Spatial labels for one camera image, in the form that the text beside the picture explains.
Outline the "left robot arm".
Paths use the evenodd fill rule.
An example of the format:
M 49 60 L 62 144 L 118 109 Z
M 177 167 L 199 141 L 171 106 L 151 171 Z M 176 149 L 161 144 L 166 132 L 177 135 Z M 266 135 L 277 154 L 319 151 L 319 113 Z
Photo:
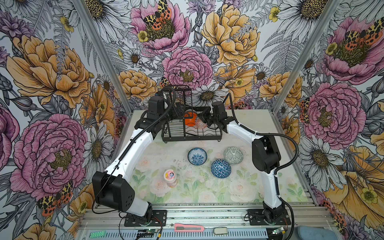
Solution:
M 184 115 L 177 110 L 180 104 L 175 95 L 154 96 L 149 100 L 147 112 L 134 126 L 129 142 L 118 157 L 103 171 L 95 172 L 92 184 L 95 204 L 130 214 L 140 224 L 148 224 L 153 218 L 152 204 L 136 195 L 129 181 L 146 148 L 153 142 L 163 125 Z

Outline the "blue floral ceramic bowl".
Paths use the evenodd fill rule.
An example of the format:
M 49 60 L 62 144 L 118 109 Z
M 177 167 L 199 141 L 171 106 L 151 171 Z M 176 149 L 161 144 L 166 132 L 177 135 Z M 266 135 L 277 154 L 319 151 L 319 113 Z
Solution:
M 194 166 L 203 165 L 207 158 L 207 152 L 202 148 L 193 148 L 188 152 L 188 161 Z

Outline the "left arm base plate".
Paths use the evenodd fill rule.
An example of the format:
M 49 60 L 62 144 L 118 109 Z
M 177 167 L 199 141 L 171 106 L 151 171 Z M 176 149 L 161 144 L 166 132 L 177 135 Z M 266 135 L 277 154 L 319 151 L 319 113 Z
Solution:
M 167 222 L 167 210 L 152 210 L 144 216 L 127 213 L 125 227 L 164 227 Z

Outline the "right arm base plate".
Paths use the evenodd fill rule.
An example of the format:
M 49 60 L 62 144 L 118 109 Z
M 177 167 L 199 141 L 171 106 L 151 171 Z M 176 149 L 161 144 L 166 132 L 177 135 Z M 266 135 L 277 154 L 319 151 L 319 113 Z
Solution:
M 249 222 L 251 226 L 288 226 L 292 223 L 287 210 L 284 210 L 280 216 L 268 222 L 267 217 L 264 215 L 264 210 L 248 209 L 243 219 L 245 222 Z

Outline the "black wire dish rack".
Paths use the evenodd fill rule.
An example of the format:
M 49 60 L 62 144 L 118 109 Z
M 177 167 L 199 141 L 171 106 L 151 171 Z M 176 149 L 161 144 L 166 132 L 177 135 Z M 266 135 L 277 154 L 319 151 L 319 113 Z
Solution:
M 169 119 L 163 124 L 162 140 L 179 141 L 221 141 L 222 131 L 213 122 L 209 125 L 205 120 L 209 116 L 209 107 L 196 107 L 193 104 L 193 93 L 188 86 L 169 85 L 161 90 L 166 104 L 174 101 Z

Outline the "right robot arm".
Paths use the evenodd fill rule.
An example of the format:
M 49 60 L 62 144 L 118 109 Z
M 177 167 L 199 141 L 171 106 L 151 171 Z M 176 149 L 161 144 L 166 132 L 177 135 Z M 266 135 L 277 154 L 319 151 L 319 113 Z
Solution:
M 241 124 L 235 116 L 228 116 L 224 103 L 218 101 L 210 107 L 204 107 L 199 118 L 207 126 L 215 125 L 221 131 L 233 135 L 252 148 L 252 162 L 261 172 L 264 189 L 262 218 L 268 224 L 275 224 L 279 218 L 286 215 L 286 204 L 281 198 L 278 171 L 281 153 L 275 137 L 286 138 L 278 133 L 260 133 Z

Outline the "orange patterned ceramic bowl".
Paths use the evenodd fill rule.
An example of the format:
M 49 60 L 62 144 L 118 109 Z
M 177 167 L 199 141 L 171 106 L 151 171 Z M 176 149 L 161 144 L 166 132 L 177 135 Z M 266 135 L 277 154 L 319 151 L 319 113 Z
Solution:
M 207 124 L 204 123 L 200 118 L 196 119 L 196 121 L 195 121 L 195 128 L 196 129 L 202 130 L 202 129 L 205 129 L 206 127 L 207 127 Z

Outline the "orange plastic bowl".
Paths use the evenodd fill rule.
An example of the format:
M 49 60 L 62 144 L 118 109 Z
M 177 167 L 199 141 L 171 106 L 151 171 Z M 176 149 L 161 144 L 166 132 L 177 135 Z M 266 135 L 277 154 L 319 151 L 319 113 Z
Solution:
M 195 121 L 197 119 L 198 115 L 195 112 L 186 112 L 184 115 L 184 123 L 188 127 L 194 127 Z

